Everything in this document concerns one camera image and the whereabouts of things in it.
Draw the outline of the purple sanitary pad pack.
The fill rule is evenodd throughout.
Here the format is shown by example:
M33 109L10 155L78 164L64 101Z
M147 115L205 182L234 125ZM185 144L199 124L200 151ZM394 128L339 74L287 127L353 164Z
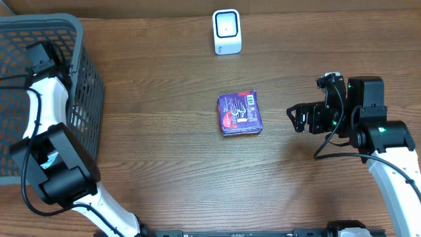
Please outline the purple sanitary pad pack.
M263 129L256 90L219 95L217 109L223 136L259 134Z

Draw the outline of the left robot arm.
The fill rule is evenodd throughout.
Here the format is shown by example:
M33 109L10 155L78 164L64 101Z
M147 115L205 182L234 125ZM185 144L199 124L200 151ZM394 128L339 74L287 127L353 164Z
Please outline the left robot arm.
M43 217L78 212L100 228L101 236L153 236L106 191L95 160L66 126L72 81L60 47L39 41L26 50L32 66L21 90L30 98L30 114L10 156L21 170L27 208Z

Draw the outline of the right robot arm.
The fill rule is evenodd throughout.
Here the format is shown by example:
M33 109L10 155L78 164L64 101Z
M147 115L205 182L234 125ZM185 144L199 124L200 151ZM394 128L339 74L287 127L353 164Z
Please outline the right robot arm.
M416 145L407 125L388 120L384 81L379 76L344 80L338 72L316 81L323 101L298 103L286 113L296 132L325 133L325 144L337 135L355 153L378 185L397 236L420 235L420 167Z

